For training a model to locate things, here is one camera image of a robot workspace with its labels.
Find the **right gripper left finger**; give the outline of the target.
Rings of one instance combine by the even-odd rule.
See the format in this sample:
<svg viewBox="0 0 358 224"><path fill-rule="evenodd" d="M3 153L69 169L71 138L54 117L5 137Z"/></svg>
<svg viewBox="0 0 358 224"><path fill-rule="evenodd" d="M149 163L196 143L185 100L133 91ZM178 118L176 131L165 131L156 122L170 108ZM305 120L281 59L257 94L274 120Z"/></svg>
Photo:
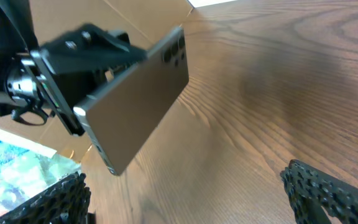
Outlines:
<svg viewBox="0 0 358 224"><path fill-rule="evenodd" d="M74 172L0 216L0 224L90 224L91 191L84 173Z"/></svg>

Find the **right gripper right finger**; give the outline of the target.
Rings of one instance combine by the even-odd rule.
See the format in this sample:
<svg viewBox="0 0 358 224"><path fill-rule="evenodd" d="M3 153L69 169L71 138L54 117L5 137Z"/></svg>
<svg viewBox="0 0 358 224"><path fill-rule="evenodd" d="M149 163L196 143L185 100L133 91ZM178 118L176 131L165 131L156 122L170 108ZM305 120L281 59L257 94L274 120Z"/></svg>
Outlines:
<svg viewBox="0 0 358 224"><path fill-rule="evenodd" d="M296 159L280 177L297 223L358 223L358 188Z"/></svg>

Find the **Samsung Galaxy smartphone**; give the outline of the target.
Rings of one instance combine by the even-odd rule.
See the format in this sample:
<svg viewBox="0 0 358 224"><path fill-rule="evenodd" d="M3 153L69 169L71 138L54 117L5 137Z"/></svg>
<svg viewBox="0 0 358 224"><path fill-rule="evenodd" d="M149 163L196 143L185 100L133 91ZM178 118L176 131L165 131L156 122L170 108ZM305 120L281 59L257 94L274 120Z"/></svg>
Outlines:
<svg viewBox="0 0 358 224"><path fill-rule="evenodd" d="M73 112L107 169L120 176L189 82L185 31L175 27Z"/></svg>

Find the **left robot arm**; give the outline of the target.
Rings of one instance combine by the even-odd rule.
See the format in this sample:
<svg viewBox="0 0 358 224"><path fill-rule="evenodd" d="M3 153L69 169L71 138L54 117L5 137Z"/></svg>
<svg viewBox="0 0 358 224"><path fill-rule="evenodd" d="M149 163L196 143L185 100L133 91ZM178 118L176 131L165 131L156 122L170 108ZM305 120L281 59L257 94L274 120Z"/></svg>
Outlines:
<svg viewBox="0 0 358 224"><path fill-rule="evenodd" d="M0 0L0 117L25 124L58 117L71 135L84 133L74 106L105 84L106 72L145 60L126 32L83 24L39 44L28 1Z"/></svg>

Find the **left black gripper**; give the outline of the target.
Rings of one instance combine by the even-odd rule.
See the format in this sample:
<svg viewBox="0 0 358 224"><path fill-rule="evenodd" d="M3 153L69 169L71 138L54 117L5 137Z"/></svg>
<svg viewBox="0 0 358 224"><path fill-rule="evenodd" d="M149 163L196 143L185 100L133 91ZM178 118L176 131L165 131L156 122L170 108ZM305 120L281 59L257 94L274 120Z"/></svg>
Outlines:
<svg viewBox="0 0 358 224"><path fill-rule="evenodd" d="M74 106L107 82L105 73L147 58L131 45L123 30L102 30L84 24L62 34L32 55L10 55L6 69L6 113L12 120L32 125L23 114L33 113L45 124L57 116L71 135L85 130Z"/></svg>

